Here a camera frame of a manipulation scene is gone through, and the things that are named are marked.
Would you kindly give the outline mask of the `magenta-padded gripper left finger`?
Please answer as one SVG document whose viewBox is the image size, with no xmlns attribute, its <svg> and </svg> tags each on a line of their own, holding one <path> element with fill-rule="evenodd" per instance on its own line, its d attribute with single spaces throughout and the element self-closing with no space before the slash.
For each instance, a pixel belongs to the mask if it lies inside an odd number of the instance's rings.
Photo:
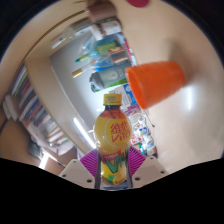
<svg viewBox="0 0 224 224">
<path fill-rule="evenodd" d="M 72 159 L 60 177 L 89 189 L 99 189 L 101 184 L 101 165 L 98 151 L 91 150 L 80 160 Z"/>
</svg>

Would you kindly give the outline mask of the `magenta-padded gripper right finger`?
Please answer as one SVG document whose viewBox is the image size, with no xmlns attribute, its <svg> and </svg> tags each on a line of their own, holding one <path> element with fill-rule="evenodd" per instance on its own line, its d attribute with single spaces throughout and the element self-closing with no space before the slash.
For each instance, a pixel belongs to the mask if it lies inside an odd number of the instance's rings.
<svg viewBox="0 0 224 224">
<path fill-rule="evenodd" d="M 140 188 L 168 175 L 155 156 L 145 156 L 130 147 L 126 158 L 128 188 Z"/>
</svg>

